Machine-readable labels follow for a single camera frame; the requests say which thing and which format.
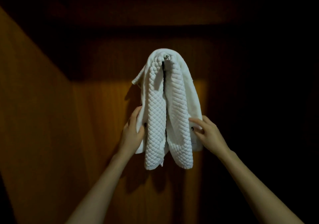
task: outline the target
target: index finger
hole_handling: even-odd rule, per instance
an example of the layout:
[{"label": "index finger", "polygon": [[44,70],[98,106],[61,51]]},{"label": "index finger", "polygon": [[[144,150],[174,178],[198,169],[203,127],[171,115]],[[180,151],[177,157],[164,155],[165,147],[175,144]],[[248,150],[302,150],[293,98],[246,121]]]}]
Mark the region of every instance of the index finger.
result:
[{"label": "index finger", "polygon": [[207,128],[208,128],[208,126],[209,126],[207,123],[205,123],[204,121],[202,121],[202,120],[200,120],[200,119],[198,119],[198,118],[192,118],[192,117],[190,117],[188,120],[189,120],[190,122],[196,123],[197,125],[201,126],[204,130],[207,130]]},{"label": "index finger", "polygon": [[134,127],[136,126],[136,118],[138,117],[138,113],[141,111],[141,108],[141,106],[136,107],[133,111],[130,119],[130,125],[133,125]]}]

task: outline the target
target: person's right arm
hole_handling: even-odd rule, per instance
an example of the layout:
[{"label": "person's right arm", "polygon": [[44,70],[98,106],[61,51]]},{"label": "person's right arm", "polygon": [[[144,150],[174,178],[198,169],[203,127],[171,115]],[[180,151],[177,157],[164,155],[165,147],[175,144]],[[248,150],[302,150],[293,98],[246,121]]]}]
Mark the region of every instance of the person's right arm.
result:
[{"label": "person's right arm", "polygon": [[215,154],[233,177],[253,213],[261,223],[303,223],[278,197],[271,192],[227,146],[217,126],[206,116],[203,121],[190,118],[201,126],[193,128],[203,145]]}]

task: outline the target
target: textured fabric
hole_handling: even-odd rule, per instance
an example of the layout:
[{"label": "textured fabric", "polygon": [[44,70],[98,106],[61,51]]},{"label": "textured fabric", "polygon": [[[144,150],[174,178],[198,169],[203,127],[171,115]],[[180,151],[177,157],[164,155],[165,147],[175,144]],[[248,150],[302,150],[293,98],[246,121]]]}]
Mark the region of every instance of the textured fabric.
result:
[{"label": "textured fabric", "polygon": [[[162,62],[165,62],[165,82]],[[141,87],[142,109],[137,131],[147,122],[145,138],[136,151],[137,154],[145,151],[145,168],[163,165],[168,150],[178,166],[192,168],[192,151],[200,151],[203,146],[190,130],[194,124],[188,118],[202,119],[202,113],[183,58],[171,49],[157,49],[132,83]]]}]

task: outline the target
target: hand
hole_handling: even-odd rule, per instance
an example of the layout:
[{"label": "hand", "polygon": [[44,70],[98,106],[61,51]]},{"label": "hand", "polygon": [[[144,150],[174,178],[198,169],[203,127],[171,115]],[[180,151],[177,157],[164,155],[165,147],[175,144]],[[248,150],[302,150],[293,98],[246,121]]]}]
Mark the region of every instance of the hand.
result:
[{"label": "hand", "polygon": [[203,116],[203,120],[189,118],[189,121],[202,127],[202,129],[193,127],[195,135],[201,140],[203,145],[218,158],[230,151],[217,126],[208,119],[208,117]]},{"label": "hand", "polygon": [[141,110],[141,106],[137,107],[128,122],[125,124],[120,141],[119,153],[124,154],[130,159],[136,152],[144,137],[145,128],[142,125],[138,132],[136,132],[136,118]]}]

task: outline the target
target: quilted white towel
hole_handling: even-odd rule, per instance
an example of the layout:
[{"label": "quilted white towel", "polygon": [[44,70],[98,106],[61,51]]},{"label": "quilted white towel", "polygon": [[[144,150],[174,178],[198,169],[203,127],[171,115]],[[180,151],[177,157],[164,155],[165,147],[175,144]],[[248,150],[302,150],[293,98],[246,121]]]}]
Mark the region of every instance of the quilted white towel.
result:
[{"label": "quilted white towel", "polygon": [[200,151],[203,146],[191,130],[195,124],[188,118],[202,119],[202,113],[184,59],[171,49],[157,49],[132,83],[141,87],[142,109],[136,130],[147,123],[145,138],[136,151],[137,154],[145,151],[145,168],[152,170],[163,165],[168,151],[178,166],[192,168],[192,150]]}]

